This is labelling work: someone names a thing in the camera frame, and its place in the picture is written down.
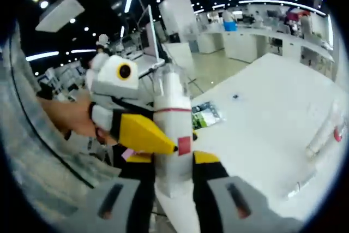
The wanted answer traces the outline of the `person's left hand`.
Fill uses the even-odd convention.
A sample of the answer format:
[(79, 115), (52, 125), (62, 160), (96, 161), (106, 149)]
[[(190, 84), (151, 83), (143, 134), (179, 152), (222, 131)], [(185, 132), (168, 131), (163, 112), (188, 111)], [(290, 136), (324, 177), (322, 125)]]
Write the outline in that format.
[(67, 111), (65, 112), (67, 117), (66, 127), (79, 135), (95, 138), (102, 144), (116, 145), (117, 141), (91, 120), (89, 116), (90, 105), (91, 102), (89, 100), (68, 103)]

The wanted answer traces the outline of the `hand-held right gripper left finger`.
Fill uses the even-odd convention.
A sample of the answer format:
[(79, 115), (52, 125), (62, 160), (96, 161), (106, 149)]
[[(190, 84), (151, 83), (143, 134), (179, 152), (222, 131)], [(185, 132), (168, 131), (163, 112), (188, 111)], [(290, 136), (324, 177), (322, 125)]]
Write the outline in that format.
[(86, 202), (62, 221), (62, 231), (148, 232), (154, 183), (153, 156), (130, 156), (118, 177), (91, 190)]

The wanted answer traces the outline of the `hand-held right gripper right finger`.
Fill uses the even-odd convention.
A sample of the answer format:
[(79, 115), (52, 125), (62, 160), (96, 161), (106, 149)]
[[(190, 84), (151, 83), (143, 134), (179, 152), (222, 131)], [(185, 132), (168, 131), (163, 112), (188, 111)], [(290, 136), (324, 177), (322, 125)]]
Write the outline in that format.
[(303, 227), (275, 213), (248, 182), (229, 176), (214, 154), (193, 152), (192, 180), (201, 232), (300, 232)]

